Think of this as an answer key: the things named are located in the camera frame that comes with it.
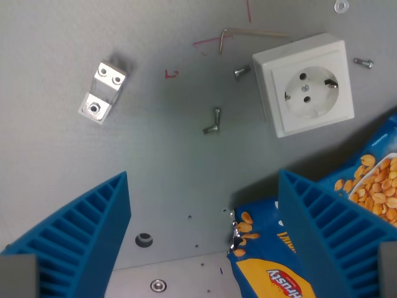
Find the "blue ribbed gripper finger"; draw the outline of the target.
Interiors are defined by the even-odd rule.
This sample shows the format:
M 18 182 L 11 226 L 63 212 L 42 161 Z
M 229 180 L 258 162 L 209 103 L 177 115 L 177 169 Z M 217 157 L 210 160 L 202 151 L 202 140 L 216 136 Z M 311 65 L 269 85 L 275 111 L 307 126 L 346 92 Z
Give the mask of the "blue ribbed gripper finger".
M 104 297 L 131 218 L 127 173 L 72 200 L 2 250 L 35 255 L 40 297 Z
M 279 215 L 316 297 L 379 297 L 378 249 L 396 228 L 295 173 L 279 172 Z

